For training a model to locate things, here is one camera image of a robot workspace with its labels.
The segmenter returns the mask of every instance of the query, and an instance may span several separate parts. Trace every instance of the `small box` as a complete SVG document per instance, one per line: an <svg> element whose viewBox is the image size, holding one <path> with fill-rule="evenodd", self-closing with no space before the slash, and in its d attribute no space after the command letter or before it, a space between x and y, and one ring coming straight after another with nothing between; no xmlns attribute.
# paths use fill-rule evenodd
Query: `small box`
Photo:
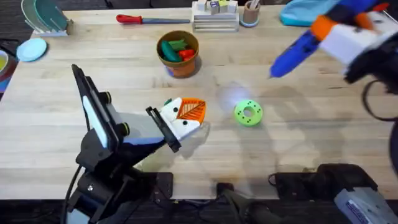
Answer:
<svg viewBox="0 0 398 224"><path fill-rule="evenodd" d="M237 7L238 7L238 2L237 1L229 0L227 12L228 13L235 13Z"/></svg>
<svg viewBox="0 0 398 224"><path fill-rule="evenodd" d="M220 5L220 13L228 12L228 1L219 0L218 4Z"/></svg>
<svg viewBox="0 0 398 224"><path fill-rule="evenodd" d="M211 15L215 15L220 12L220 5L218 4L218 1L210 2L210 11Z"/></svg>
<svg viewBox="0 0 398 224"><path fill-rule="evenodd" d="M206 11L207 0L198 0L197 7L199 11Z"/></svg>

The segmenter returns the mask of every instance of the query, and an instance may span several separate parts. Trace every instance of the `toy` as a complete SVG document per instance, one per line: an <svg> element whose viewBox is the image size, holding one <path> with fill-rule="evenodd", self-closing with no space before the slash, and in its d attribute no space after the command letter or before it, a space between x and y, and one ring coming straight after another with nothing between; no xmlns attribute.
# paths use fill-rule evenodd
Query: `toy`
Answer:
<svg viewBox="0 0 398 224"><path fill-rule="evenodd" d="M185 47L188 45L185 43L185 39L172 40L169 41L169 44L172 46L173 50L185 50Z"/></svg>
<svg viewBox="0 0 398 224"><path fill-rule="evenodd" d="M249 111L251 115L245 115L244 111ZM234 117L245 126L254 126L262 119L262 108L254 100L243 100L235 106Z"/></svg>
<svg viewBox="0 0 398 224"><path fill-rule="evenodd" d="M166 41L162 40L162 52L165 56L165 59L170 62L181 62L181 57L175 53L172 46Z"/></svg>
<svg viewBox="0 0 398 224"><path fill-rule="evenodd" d="M195 54L195 51L193 49L188 49L188 50L180 50L178 52L178 55L182 58L182 60L186 61L189 60L193 55Z"/></svg>

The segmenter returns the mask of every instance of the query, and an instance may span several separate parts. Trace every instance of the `green toy ring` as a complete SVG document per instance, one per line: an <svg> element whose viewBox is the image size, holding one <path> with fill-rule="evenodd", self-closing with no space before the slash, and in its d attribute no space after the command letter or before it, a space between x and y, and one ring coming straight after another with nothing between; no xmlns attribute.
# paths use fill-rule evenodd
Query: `green toy ring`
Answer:
<svg viewBox="0 0 398 224"><path fill-rule="evenodd" d="M251 116L246 116L244 111L249 111ZM254 100L243 100L235 106L234 115L239 123L245 126L254 126L262 119L262 108Z"/></svg>

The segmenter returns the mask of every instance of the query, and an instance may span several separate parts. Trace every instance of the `pen cup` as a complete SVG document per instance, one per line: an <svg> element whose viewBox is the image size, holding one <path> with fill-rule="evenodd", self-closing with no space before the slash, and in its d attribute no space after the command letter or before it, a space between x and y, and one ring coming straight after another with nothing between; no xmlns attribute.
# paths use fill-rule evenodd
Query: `pen cup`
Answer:
<svg viewBox="0 0 398 224"><path fill-rule="evenodd" d="M244 27L254 27L259 22L259 12L260 12L260 3L254 9L250 8L252 1L248 1L244 5L243 16L241 18L241 24Z"/></svg>
<svg viewBox="0 0 398 224"><path fill-rule="evenodd" d="M188 44L189 49L193 49L195 51L193 57L184 62L169 62L165 60L161 46L162 40L173 41L181 39L184 39L185 43ZM156 51L160 61L167 67L167 70L173 77L187 78L195 71L195 61L199 53L199 43L196 37L191 33L182 30L175 30L166 33L157 42Z"/></svg>

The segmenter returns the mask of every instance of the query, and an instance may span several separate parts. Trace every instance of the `screwdriver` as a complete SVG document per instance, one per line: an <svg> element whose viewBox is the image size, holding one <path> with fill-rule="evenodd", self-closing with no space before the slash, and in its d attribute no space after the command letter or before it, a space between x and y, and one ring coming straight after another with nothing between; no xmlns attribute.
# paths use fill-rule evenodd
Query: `screwdriver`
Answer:
<svg viewBox="0 0 398 224"><path fill-rule="evenodd" d="M189 19L142 18L142 16L117 15L116 20L122 24L181 24L190 23Z"/></svg>

